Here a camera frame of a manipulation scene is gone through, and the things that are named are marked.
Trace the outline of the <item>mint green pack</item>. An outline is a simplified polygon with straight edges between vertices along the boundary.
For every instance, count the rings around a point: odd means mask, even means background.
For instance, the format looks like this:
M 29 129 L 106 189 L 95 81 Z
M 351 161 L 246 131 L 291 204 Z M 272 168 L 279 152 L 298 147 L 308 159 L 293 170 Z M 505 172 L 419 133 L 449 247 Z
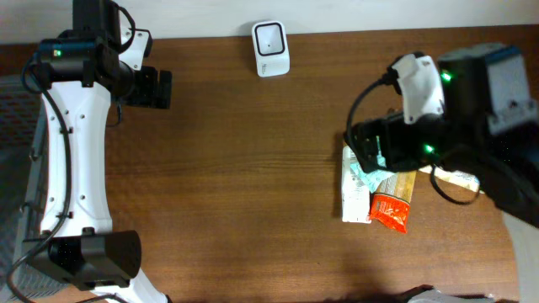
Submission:
M 366 173 L 352 151 L 350 152 L 350 169 L 351 172 L 367 186 L 371 193 L 374 193 L 378 189 L 382 181 L 395 175 L 395 173 L 385 170 L 375 170 L 371 173 Z

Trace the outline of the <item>orange biscuit pack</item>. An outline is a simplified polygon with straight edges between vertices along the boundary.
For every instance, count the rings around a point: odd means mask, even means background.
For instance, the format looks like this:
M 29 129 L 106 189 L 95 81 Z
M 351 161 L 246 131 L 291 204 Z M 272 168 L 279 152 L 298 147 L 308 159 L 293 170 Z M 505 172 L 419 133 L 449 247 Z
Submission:
M 416 174 L 396 173 L 382 181 L 372 195 L 370 219 L 406 234 Z

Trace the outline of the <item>white tube with tan cap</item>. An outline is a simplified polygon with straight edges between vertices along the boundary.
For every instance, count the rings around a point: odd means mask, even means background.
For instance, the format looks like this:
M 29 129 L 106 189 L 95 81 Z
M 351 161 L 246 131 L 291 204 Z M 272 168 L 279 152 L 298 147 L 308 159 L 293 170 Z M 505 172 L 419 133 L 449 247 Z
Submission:
M 362 170 L 352 150 L 342 150 L 341 206 L 342 222 L 370 224 L 370 190 L 361 179 Z

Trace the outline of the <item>yellow snack bag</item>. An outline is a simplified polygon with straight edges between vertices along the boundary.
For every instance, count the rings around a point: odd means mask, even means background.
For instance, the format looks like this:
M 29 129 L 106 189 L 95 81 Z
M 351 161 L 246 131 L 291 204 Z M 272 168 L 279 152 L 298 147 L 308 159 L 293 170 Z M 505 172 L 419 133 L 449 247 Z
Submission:
M 436 186 L 437 180 L 441 180 L 447 183 L 460 186 L 464 189 L 469 189 L 474 193 L 483 194 L 483 191 L 480 189 L 479 180 L 469 173 L 464 173 L 458 170 L 450 172 L 440 167 L 433 169 L 431 166 L 422 167 L 419 169 L 419 171 L 422 173 L 427 173 L 429 175 L 434 175 L 434 186 Z

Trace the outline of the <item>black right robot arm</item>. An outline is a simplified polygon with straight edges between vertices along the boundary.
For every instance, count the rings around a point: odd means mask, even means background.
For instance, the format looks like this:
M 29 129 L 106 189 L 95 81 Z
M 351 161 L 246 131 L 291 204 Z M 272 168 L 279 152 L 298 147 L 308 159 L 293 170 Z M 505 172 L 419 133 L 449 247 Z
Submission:
M 503 213 L 521 300 L 537 301 L 538 103 L 520 49 L 487 43 L 437 59 L 408 53 L 374 86 L 393 87 L 403 110 L 360 123 L 347 119 L 344 141 L 362 168 L 407 173 L 427 166 L 474 176 Z

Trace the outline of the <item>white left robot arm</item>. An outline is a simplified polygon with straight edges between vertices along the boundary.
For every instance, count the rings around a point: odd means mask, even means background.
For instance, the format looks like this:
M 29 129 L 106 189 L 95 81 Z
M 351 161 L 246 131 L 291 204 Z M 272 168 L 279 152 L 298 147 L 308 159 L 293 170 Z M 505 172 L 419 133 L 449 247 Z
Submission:
M 72 27 L 42 40 L 23 80 L 45 105 L 48 184 L 40 236 L 21 262 L 101 300 L 165 302 L 141 267 L 135 231 L 115 231 L 105 188 L 105 131 L 113 104 L 168 109 L 172 75 L 143 64 L 152 36 L 106 1 L 76 1 Z

